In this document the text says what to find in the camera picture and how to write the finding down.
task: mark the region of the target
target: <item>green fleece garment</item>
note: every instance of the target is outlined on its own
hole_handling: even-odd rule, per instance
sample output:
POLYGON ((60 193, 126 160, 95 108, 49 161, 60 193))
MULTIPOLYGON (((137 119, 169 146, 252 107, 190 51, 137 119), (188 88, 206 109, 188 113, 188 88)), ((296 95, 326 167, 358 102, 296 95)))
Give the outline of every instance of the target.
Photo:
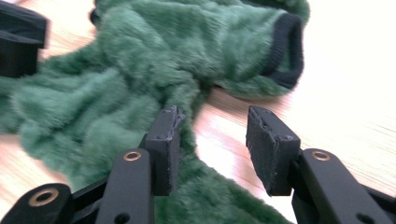
POLYGON ((33 76, 0 77, 0 133, 17 133, 30 156, 81 189, 106 177, 117 154, 137 147, 162 108, 177 105, 187 117, 184 156, 177 191, 155 200, 156 223, 288 223, 197 158, 191 125, 216 85, 241 98, 290 91, 303 68, 289 53, 301 47, 290 31, 300 23, 289 12, 304 25, 305 0, 96 6, 91 44, 44 61, 33 76))

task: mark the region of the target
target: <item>wood grain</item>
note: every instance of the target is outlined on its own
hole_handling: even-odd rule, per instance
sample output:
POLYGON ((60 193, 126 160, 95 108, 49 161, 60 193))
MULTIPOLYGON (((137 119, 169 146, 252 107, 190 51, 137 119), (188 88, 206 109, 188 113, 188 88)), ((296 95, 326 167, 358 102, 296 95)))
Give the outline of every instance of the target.
MULTIPOLYGON (((300 136, 302 149, 328 150, 362 184, 396 196, 394 3, 380 0, 373 6, 336 0, 310 5, 305 70, 293 92, 275 99, 243 100, 217 88, 194 123, 200 158, 292 221, 290 198, 267 197, 254 173, 245 147, 249 105, 273 110, 300 136)), ((51 20, 43 58, 94 39, 95 29, 87 19, 92 1, 27 0, 21 6, 51 20)), ((0 217, 29 189, 66 183, 62 175, 27 157, 17 136, 1 135, 0 151, 0 217)))

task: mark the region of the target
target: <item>tabletop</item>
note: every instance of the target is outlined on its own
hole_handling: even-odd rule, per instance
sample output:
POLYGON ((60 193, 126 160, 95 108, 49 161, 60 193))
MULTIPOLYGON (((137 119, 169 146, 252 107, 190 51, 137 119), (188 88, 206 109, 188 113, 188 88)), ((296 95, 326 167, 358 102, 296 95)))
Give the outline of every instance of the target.
MULTIPOLYGON (((50 20, 42 59, 94 40, 92 1, 26 0, 50 20)), ((392 0, 310 1, 304 30, 305 68, 297 87, 272 99, 242 100, 212 91, 194 122, 198 156, 295 222, 290 197, 266 196, 245 146, 249 105, 275 112, 302 140, 302 149, 335 154, 362 184, 396 196, 396 14, 392 0)), ((0 135, 0 218, 25 192, 67 183, 27 156, 17 135, 0 135)))

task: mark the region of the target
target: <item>wooden floor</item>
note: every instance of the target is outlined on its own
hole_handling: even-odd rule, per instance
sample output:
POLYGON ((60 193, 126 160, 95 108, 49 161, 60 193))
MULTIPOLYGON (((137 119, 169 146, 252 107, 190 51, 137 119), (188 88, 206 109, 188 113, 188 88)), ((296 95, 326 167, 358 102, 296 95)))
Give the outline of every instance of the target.
MULTIPOLYGON (((396 196, 396 15, 391 0, 311 1, 304 33, 305 70, 297 88, 273 100, 246 101, 215 89, 194 130, 209 166, 295 221, 290 197, 268 198, 245 147, 249 105, 273 110, 302 139, 338 156, 362 184, 396 196)), ((44 58, 94 39, 91 1, 26 0, 51 20, 44 58)), ((0 218, 27 190, 64 182, 26 156, 14 135, 0 135, 0 218)))

